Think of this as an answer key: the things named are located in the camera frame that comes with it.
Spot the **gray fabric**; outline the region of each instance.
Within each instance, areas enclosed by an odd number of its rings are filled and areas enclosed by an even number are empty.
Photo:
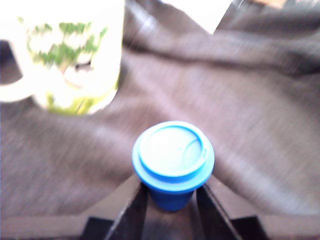
[[[1,104],[1,218],[82,212],[134,172],[136,138],[168,120],[198,126],[213,174],[261,211],[319,215],[320,12],[231,6],[209,35],[171,6],[139,3],[126,9],[120,89],[106,109],[66,117],[30,99]],[[13,67],[1,59],[3,83],[19,78]],[[200,239],[190,216],[151,203],[144,238]]]

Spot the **white surface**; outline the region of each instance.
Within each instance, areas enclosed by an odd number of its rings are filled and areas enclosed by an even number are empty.
[[[186,13],[197,24],[213,34],[232,0],[161,0]]]

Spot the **blue lid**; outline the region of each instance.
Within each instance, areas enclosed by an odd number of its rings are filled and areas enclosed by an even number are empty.
[[[150,188],[172,194],[190,192],[209,178],[214,150],[194,125],[182,121],[157,124],[136,140],[132,162]]]

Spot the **blue cup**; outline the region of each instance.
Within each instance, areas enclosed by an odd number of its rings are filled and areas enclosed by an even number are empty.
[[[138,137],[132,163],[156,205],[173,212],[182,209],[194,190],[208,180],[215,153],[197,127],[183,121],[167,121]]]

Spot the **mug handle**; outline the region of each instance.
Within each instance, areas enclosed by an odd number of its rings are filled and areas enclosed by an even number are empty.
[[[19,65],[16,59],[16,53],[9,37],[6,37],[3,32],[0,32],[0,41],[1,40],[6,40],[9,43],[11,52],[13,53],[12,55],[15,58],[15,62],[18,64],[18,67],[21,71],[21,66]],[[18,81],[14,83],[0,84],[0,102],[11,103],[15,101],[20,101],[32,96],[34,92],[35,90],[31,78],[26,77],[24,75],[22,78],[20,78]]]

